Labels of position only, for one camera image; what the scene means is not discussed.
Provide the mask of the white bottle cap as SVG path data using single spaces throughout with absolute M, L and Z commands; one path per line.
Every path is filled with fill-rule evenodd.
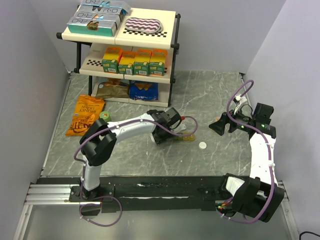
M 207 148 L 207 144 L 202 141 L 202 142 L 200 142 L 200 143 L 198 144 L 198 147 L 199 147 L 201 150 L 204 150 L 204 149 Z

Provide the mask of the green weekly pill organizer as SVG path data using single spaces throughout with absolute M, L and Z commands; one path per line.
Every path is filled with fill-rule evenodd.
M 174 137 L 174 140 L 177 141 L 187 141 L 187 142 L 193 142 L 196 139 L 194 134 L 190 134 L 189 132 L 180 132 L 178 133 L 178 136 Z

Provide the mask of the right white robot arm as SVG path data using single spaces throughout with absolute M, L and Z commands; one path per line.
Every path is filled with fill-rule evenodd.
M 252 116 L 244 115 L 242 110 L 231 110 L 223 112 L 218 121 L 208 126 L 220 136 L 225 133 L 226 125 L 229 125 L 229 133 L 235 130 L 248 133 L 251 148 L 249 177 L 231 173 L 222 176 L 218 193 L 227 202 L 217 209 L 225 216 L 241 213 L 267 223 L 285 196 L 274 173 L 276 128 L 270 124 L 273 112 L 272 106 L 258 103 Z

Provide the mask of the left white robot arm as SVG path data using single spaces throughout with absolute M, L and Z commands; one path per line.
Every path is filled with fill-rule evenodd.
M 81 159 L 84 172 L 81 177 L 81 196 L 93 201 L 99 195 L 102 165 L 109 160 L 116 144 L 139 135 L 151 134 L 158 145 L 173 136 L 174 129 L 182 122 L 182 117 L 175 108 L 149 110 L 131 119 L 105 122 L 96 120 L 80 139 Z

